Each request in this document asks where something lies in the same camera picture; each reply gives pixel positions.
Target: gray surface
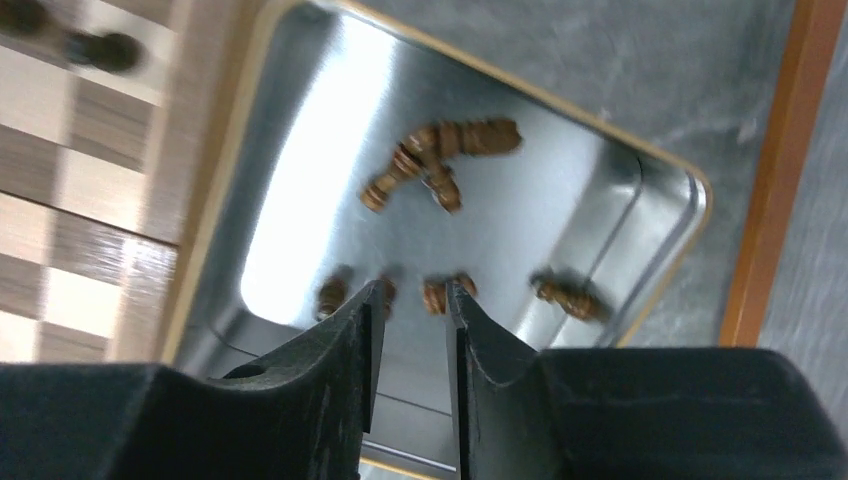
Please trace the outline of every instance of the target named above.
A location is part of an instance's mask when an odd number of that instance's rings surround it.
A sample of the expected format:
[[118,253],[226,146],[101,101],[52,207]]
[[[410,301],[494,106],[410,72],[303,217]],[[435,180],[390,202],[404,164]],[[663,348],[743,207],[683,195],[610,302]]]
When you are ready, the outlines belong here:
[[713,216],[631,343],[715,343],[794,2],[363,3],[699,166]]
[[[524,142],[508,155],[453,162],[460,212],[447,214],[418,181],[380,214],[359,201],[409,132],[493,116],[514,119]],[[210,341],[265,354],[315,325],[316,294],[340,266],[352,269],[350,291],[388,272],[397,298],[366,439],[447,465],[455,456],[448,355],[443,322],[422,304],[423,280],[467,272],[481,306],[535,348],[613,345],[707,203],[705,186],[680,166],[361,19],[311,6],[277,27],[239,155],[192,323],[208,321]],[[530,279],[543,271],[588,279],[610,318],[582,322],[536,299]],[[220,361],[201,344],[208,374]]]
[[831,64],[760,345],[807,376],[848,441],[848,17]]

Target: metal tray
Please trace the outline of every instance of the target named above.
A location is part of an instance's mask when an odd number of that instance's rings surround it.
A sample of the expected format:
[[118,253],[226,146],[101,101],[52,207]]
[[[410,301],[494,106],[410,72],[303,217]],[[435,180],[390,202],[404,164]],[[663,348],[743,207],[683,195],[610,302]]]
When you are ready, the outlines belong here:
[[[259,18],[215,178],[223,193],[201,222],[210,242],[180,293],[177,365],[226,371],[314,325],[316,292],[339,266],[351,291],[388,270],[398,297],[364,455],[441,476],[455,455],[445,332],[422,280],[468,272],[485,310],[534,348],[614,346],[706,220],[709,187],[690,165],[360,6],[272,2]],[[420,182],[382,214],[360,203],[408,133],[490,116],[515,119],[524,142],[453,162],[459,213]],[[610,318],[584,323],[537,300],[529,281],[542,271],[586,282]]]

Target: orange trim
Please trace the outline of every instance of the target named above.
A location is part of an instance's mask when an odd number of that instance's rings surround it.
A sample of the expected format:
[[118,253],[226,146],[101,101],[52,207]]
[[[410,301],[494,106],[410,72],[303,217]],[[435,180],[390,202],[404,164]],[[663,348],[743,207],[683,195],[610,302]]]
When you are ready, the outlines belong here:
[[755,346],[759,339],[845,5],[795,4],[719,335],[722,346]]

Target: gray countertop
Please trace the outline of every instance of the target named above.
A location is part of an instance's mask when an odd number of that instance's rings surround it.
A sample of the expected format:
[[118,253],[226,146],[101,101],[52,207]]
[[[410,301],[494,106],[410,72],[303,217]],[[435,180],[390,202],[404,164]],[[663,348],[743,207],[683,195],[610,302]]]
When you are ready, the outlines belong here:
[[364,0],[701,168],[701,239],[632,345],[716,342],[794,2]]

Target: wooden edge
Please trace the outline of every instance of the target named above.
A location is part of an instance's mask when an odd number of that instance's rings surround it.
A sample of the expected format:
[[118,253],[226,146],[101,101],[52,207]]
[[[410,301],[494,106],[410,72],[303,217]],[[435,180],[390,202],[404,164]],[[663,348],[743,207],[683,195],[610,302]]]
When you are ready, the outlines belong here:
[[[229,25],[227,45],[220,59],[220,62],[228,67],[221,73],[221,79],[215,88],[217,94],[210,96],[210,101],[215,101],[216,106],[212,108],[212,115],[207,125],[202,158],[198,162],[198,170],[195,173],[183,235],[180,239],[174,278],[165,299],[157,335],[154,358],[166,364],[171,364],[176,357],[177,348],[185,330],[187,309],[190,306],[186,305],[186,302],[190,301],[185,298],[186,290],[191,290],[193,293],[201,266],[198,262],[202,262],[205,258],[206,249],[211,242],[211,233],[204,234],[201,229],[203,213],[207,211],[206,203],[209,199],[216,196],[213,194],[214,179],[219,176],[221,149],[229,126],[228,121],[236,103],[237,86],[246,61],[244,54],[252,37],[244,35],[244,32],[251,30],[262,5],[262,0],[239,2],[235,19]],[[192,8],[205,8],[205,6],[203,2],[196,1]]]
[[390,472],[399,473],[401,475],[406,475],[407,477],[418,478],[418,479],[421,479],[421,480],[437,480],[435,477],[428,477],[426,475],[421,475],[420,473],[410,472],[408,470],[404,470],[404,469],[398,468],[398,467],[393,467],[391,465],[387,465],[385,463],[378,462],[376,460],[371,460],[371,459],[368,459],[368,458],[365,458],[365,457],[361,457],[359,459],[359,461],[366,464],[366,465],[371,465],[373,467],[381,468],[383,470],[388,470]]
[[719,345],[753,347],[789,227],[846,0],[797,0]]

